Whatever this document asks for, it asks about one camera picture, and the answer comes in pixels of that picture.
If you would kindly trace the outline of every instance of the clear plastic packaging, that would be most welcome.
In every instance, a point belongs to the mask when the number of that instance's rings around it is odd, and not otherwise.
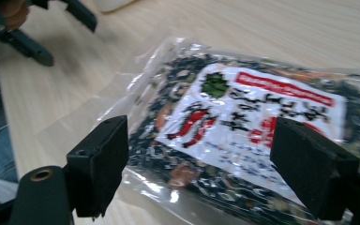
[[[122,186],[184,221],[321,223],[272,167],[275,120],[305,123],[360,158],[360,70],[299,67],[182,37],[147,43],[105,90],[42,131],[40,143],[70,149],[100,121],[127,114]],[[77,134],[52,146],[63,140],[57,130]]]

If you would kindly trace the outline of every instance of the white label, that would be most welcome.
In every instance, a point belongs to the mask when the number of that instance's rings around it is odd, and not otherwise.
[[[198,75],[156,140],[301,203],[269,158],[276,118],[340,140],[345,101],[301,82],[214,64]]]

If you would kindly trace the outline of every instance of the wooden table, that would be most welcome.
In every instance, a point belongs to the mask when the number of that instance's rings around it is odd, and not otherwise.
[[[48,11],[31,8],[22,30],[54,55],[54,67],[0,43],[0,84],[19,176],[64,165],[70,148],[48,149],[38,144],[40,133],[106,87],[137,46],[168,25],[209,46],[312,68],[360,68],[360,1],[140,0],[110,14],[85,4],[98,18],[94,35],[61,3],[51,2]],[[95,224],[184,223],[149,202],[142,209],[120,201],[121,191]]]

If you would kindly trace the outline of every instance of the person's hand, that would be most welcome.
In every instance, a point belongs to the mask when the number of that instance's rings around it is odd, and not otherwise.
[[[4,0],[0,2],[0,11],[5,19],[8,30],[19,28],[29,13],[24,0]]]

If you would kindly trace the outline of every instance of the red chili pepper illustration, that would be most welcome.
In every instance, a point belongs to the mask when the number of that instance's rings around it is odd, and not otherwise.
[[[176,137],[181,137],[186,135],[188,131],[191,129],[192,125],[195,122],[199,121],[201,118],[203,118],[206,114],[208,114],[207,109],[201,109],[192,112],[191,115],[184,121],[183,126],[178,132],[167,134],[168,139],[171,140]]]
[[[183,147],[188,148],[191,145],[194,145],[195,143],[197,143],[203,137],[203,135],[206,133],[206,130],[208,128],[210,128],[211,126],[213,126],[213,124],[215,123],[217,118],[218,118],[217,116],[214,116],[214,117],[209,117],[209,118],[204,119],[201,122],[200,127],[198,127],[197,133],[195,134],[194,138],[189,142],[183,143]]]

